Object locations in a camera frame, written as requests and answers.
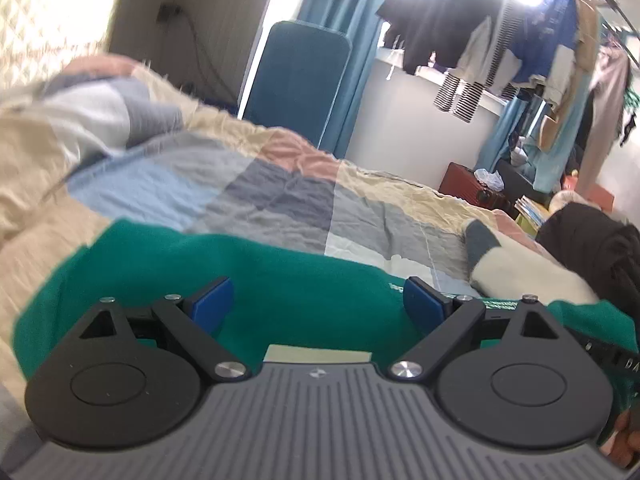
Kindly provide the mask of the teal window curtain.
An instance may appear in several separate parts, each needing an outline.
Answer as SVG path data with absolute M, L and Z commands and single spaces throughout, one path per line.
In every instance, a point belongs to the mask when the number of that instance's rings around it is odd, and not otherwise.
M 378 50 L 382 20 L 376 11 L 384 0 L 303 0 L 299 21 L 345 35 L 349 59 L 319 148 L 343 158 L 354 131 L 364 88 Z

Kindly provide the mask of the blue padded folding panel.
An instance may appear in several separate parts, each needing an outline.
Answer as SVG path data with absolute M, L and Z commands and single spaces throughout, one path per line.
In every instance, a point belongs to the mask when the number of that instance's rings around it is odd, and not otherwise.
M 349 39 L 335 30 L 300 21 L 274 24 L 243 118 L 292 130 L 319 145 L 351 50 Z

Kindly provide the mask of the pink hanging garment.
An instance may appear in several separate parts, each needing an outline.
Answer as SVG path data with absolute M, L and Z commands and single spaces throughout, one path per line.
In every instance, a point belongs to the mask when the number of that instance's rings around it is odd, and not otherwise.
M 623 114 L 629 69 L 629 58 L 623 49 L 616 47 L 600 49 L 597 70 L 591 83 L 593 92 L 591 129 L 576 185 L 576 192 L 583 198 L 589 197 L 605 159 L 617 139 L 617 127 Z

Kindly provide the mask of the blue and white hanging shirt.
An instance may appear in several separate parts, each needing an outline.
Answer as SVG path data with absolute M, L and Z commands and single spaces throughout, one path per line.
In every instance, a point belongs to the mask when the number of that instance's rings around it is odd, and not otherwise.
M 526 15 L 511 52 L 518 70 L 512 84 L 544 87 L 542 98 L 558 107 L 575 68 L 578 13 L 575 0 L 544 0 Z

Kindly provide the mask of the patchwork pastel quilt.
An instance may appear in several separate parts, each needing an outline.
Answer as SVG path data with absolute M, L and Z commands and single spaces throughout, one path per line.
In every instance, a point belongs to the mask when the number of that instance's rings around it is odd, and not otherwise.
M 114 55 L 1 93 L 1 397 L 24 378 L 11 350 L 28 300 L 114 220 L 262 244 L 466 289 L 466 222 L 534 242 L 503 211 L 361 169 L 282 128 L 206 106 Z

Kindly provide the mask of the cream quilted headboard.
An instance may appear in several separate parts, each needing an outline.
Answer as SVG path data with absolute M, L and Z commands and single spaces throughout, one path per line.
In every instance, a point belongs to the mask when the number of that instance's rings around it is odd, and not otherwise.
M 111 41 L 118 0 L 1 0 L 1 88 L 46 79 Z

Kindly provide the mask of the green fleece sweatshirt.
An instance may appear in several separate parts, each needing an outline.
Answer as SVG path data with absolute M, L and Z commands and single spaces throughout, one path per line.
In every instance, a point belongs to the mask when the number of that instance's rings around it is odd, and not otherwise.
M 140 308 L 172 292 L 191 296 L 217 278 L 228 278 L 234 294 L 213 335 L 251 370 L 270 344 L 367 351 L 386 367 L 423 336 L 402 305 L 402 279 L 374 266 L 122 220 L 38 290 L 14 325 L 17 363 L 32 377 L 102 297 Z

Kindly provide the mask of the black hanging garment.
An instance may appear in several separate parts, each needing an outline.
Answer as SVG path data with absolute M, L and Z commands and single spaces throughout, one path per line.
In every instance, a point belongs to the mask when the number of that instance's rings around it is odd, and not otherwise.
M 384 0 L 376 15 L 390 24 L 386 47 L 400 42 L 402 69 L 413 75 L 431 58 L 456 67 L 478 26 L 495 29 L 502 5 L 503 0 Z

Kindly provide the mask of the light blue hanging garment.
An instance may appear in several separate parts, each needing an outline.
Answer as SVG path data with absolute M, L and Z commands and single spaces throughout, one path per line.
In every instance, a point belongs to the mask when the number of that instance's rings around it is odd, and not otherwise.
M 536 123 L 532 135 L 524 141 L 527 163 L 532 167 L 532 170 L 527 173 L 527 177 L 537 192 L 551 193 L 559 184 L 582 122 L 582 114 L 584 114 L 589 96 L 591 77 L 592 73 L 586 73 L 582 76 L 573 104 L 565 118 L 560 121 L 558 134 L 549 151 L 538 148 L 542 121 L 548 119 L 545 114 L 542 114 L 541 120 Z

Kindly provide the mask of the white and grey garment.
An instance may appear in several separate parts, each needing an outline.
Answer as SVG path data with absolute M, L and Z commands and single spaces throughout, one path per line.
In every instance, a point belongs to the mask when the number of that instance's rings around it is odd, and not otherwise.
M 571 304 L 599 301 L 578 274 L 480 220 L 469 221 L 463 233 L 470 283 L 485 297 L 521 299 L 533 295 L 542 304 L 556 300 Z

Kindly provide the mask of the striped hanging garment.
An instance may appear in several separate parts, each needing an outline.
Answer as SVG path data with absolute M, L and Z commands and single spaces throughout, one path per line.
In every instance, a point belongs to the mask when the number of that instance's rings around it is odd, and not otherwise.
M 458 64 L 446 71 L 434 105 L 464 122 L 472 122 L 485 92 L 512 99 L 512 79 L 518 71 L 511 44 L 524 18 L 524 8 L 513 0 L 503 3 L 496 18 L 488 16 L 468 41 Z

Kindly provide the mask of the red suitcase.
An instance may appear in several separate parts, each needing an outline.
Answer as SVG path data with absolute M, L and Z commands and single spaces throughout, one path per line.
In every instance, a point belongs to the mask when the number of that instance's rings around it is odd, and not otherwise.
M 440 182 L 438 192 L 465 200 L 473 206 L 484 209 L 500 209 L 508 212 L 510 203 L 500 192 L 491 191 L 480 183 L 469 168 L 450 162 Z

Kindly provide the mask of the black jacket on bed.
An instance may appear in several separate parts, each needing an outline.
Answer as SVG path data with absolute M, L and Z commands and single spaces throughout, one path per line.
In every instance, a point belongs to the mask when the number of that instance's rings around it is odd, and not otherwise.
M 626 315 L 639 315 L 639 231 L 587 205 L 570 203 L 544 222 L 536 242 Z

